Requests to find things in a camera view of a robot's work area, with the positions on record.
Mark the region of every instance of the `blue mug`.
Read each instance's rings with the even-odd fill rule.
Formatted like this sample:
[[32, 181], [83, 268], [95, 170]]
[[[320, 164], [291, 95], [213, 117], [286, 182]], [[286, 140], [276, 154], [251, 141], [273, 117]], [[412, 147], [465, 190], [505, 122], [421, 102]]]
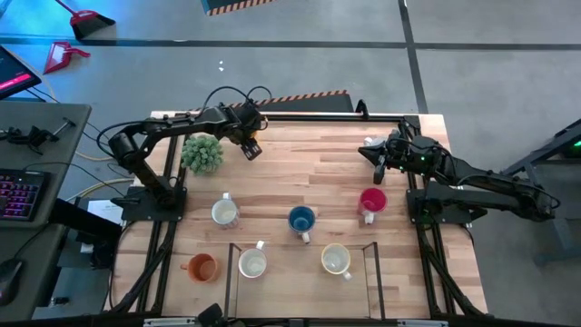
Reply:
[[294, 207], [289, 213], [290, 228], [302, 236], [302, 240], [310, 243], [309, 231], [315, 225], [315, 213], [306, 206]]

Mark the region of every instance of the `robotic arm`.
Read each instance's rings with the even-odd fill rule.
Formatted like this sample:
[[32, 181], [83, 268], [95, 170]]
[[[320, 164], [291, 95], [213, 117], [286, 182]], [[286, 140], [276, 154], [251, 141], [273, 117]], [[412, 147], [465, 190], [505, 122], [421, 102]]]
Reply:
[[[424, 190], [409, 190], [407, 195], [410, 216], [425, 223], [431, 219], [438, 223], [470, 223], [487, 213], [484, 208], [509, 210], [519, 217], [543, 222], [553, 219], [558, 207], [558, 201], [539, 185], [474, 168], [426, 136], [415, 136], [410, 141], [394, 130], [387, 140], [360, 147], [359, 153], [375, 165], [375, 184], [381, 183], [386, 168], [436, 180]], [[461, 185], [489, 192], [449, 187]]]
[[[262, 152], [253, 138], [260, 129], [261, 115], [254, 102], [246, 102], [236, 111], [220, 104], [218, 107], [202, 110], [195, 117], [186, 113], [182, 117], [150, 118], [127, 125], [109, 140], [109, 146], [117, 163], [135, 173], [157, 205], [170, 208], [176, 203], [176, 191], [165, 177], [156, 175], [145, 162], [145, 158], [152, 153], [160, 140], [194, 133], [211, 134], [218, 140], [227, 137], [232, 143], [241, 146], [248, 160], [253, 160]], [[133, 138], [136, 134], [145, 135], [141, 146]]]

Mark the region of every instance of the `rgb keyboard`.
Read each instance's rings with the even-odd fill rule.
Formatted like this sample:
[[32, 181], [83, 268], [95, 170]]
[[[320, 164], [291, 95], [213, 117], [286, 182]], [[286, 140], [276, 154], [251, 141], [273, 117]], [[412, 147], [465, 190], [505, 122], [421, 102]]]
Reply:
[[49, 173], [0, 169], [0, 221], [32, 221]]

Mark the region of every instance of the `wooden tabletop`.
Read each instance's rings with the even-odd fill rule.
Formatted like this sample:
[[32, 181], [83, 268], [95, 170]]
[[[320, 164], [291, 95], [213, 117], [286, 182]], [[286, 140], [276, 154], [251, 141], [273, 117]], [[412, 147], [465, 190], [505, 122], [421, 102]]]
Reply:
[[[153, 116], [163, 114], [175, 112], [154, 112]], [[419, 119], [422, 134], [449, 148], [442, 115], [424, 114]], [[238, 146], [222, 140], [224, 164], [218, 172], [203, 177], [187, 174], [188, 203], [173, 246], [163, 314], [193, 316], [214, 302], [223, 308], [226, 276], [231, 273], [230, 316], [379, 318], [373, 253], [361, 250], [377, 242], [386, 317], [429, 317], [418, 237], [407, 217], [406, 175], [386, 171], [380, 188], [388, 196], [388, 207], [372, 225], [363, 223], [356, 212], [361, 191], [376, 186], [372, 182], [373, 166], [357, 153], [357, 148], [365, 137], [387, 136], [393, 128], [396, 125], [392, 123], [271, 121], [269, 128], [257, 136], [263, 153], [252, 162]], [[168, 144], [167, 139], [159, 142], [147, 160], [159, 174]], [[180, 155], [176, 155], [174, 173], [179, 161]], [[220, 229], [210, 216], [212, 205], [224, 192], [231, 193], [241, 211], [235, 229]], [[305, 245], [287, 222], [290, 209], [297, 205], [307, 205], [317, 214], [310, 245]], [[151, 229], [151, 223], [135, 223], [121, 241], [113, 281], [114, 302], [142, 272]], [[477, 261], [467, 232], [456, 225], [442, 225], [441, 233], [450, 274], [485, 312]], [[233, 271], [227, 272], [229, 243], [244, 249], [257, 241], [266, 242], [267, 272], [256, 280], [239, 276], [236, 252]], [[342, 243], [350, 249], [351, 281], [323, 270], [320, 252], [329, 243]], [[220, 263], [220, 276], [215, 282], [194, 283], [180, 269], [196, 253], [213, 255]], [[443, 309], [439, 278], [434, 283]], [[149, 305], [156, 284], [157, 273]]]

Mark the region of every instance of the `hazard stripe tape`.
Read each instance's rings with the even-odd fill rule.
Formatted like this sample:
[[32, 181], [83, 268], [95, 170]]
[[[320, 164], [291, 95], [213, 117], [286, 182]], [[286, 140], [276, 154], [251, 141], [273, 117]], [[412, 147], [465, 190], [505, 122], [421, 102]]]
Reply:
[[[276, 103], [283, 103], [283, 102], [290, 102], [290, 101], [298, 101], [298, 100], [306, 100], [306, 99], [314, 99], [317, 97], [324, 97], [324, 96], [333, 96], [333, 95], [344, 95], [347, 94], [347, 90], [337, 90], [337, 91], [328, 91], [328, 92], [318, 92], [313, 94], [300, 94], [300, 95], [291, 95], [291, 96], [283, 96], [278, 98], [272, 99], [265, 99], [262, 101], [256, 101], [258, 106], [263, 106], [265, 104], [276, 104]], [[244, 103], [237, 103], [237, 104], [227, 104], [226, 106], [231, 106], [232, 108], [241, 107]]]
[[255, 5], [268, 4], [268, 3], [271, 3], [272, 1], [274, 1], [274, 0], [247, 0], [247, 1], [239, 2], [238, 4], [234, 4], [234, 5], [224, 5], [221, 7], [213, 8], [212, 10], [209, 10], [206, 14], [207, 15], [226, 14], [226, 13], [229, 13], [229, 12], [232, 12], [235, 10], [244, 9], [244, 8], [252, 7]]

